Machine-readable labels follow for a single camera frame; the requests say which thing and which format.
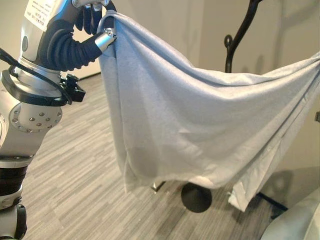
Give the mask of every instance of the round black base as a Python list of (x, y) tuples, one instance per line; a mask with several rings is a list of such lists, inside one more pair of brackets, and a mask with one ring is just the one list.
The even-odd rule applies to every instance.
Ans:
[(212, 194), (209, 189), (189, 182), (182, 188), (181, 199), (188, 210), (202, 213), (211, 206)]

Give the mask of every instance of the floor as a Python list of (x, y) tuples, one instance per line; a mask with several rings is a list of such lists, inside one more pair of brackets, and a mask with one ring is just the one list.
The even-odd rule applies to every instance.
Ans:
[(101, 76), (80, 82), (84, 102), (63, 107), (23, 182), (26, 240), (258, 240), (275, 209), (254, 198), (245, 213), (228, 204), (231, 186), (212, 191), (211, 207), (187, 210), (184, 182), (158, 193), (125, 193), (115, 160)]

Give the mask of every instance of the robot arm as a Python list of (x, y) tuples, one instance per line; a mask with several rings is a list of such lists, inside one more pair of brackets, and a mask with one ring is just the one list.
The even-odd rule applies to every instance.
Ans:
[[(61, 107), (84, 97), (78, 79), (61, 78), (61, 71), (87, 66), (116, 39), (113, 19), (96, 34), (103, 6), (114, 9), (109, 0), (29, 0), (19, 60), (0, 49), (0, 59), (11, 65), (0, 82), (0, 239), (25, 235), (27, 215), (20, 202), (27, 167), (61, 120)], [(74, 25), (94, 35), (75, 41)]]

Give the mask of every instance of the light gray cloth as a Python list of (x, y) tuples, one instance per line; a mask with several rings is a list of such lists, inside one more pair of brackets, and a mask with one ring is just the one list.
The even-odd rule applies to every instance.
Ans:
[(261, 240), (320, 240), (320, 187), (273, 220)]
[(118, 38), (99, 62), (126, 190), (233, 180), (229, 202), (244, 211), (319, 94), (320, 54), (264, 75), (200, 69), (129, 17), (107, 16)]

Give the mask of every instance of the black hook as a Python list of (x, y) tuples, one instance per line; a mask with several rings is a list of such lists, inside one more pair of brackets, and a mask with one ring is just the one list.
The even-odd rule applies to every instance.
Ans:
[(249, 7), (244, 17), (244, 20), (236, 33), (234, 39), (232, 39), (231, 35), (227, 35), (224, 38), (224, 45), (226, 47), (227, 56), (225, 60), (225, 72), (231, 73), (232, 70), (232, 60), (234, 58), (235, 51), (241, 42), (242, 38), (246, 34), (251, 22), (253, 21), (256, 11), (258, 9), (258, 4), (262, 0), (250, 0)]

